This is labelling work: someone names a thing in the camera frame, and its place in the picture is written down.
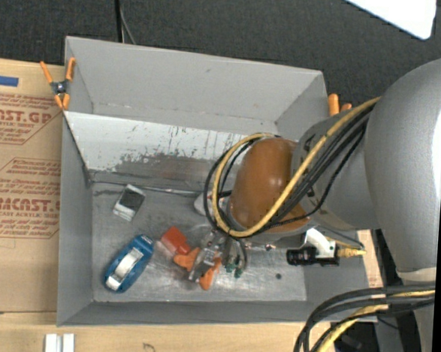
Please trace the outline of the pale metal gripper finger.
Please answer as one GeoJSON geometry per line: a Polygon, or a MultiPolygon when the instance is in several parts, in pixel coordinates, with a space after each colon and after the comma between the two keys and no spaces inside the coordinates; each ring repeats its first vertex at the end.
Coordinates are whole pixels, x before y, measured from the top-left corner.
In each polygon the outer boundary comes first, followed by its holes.
{"type": "Polygon", "coordinates": [[[195,260],[192,269],[189,271],[188,280],[199,281],[200,277],[214,266],[216,252],[208,247],[196,248],[195,260]]]}

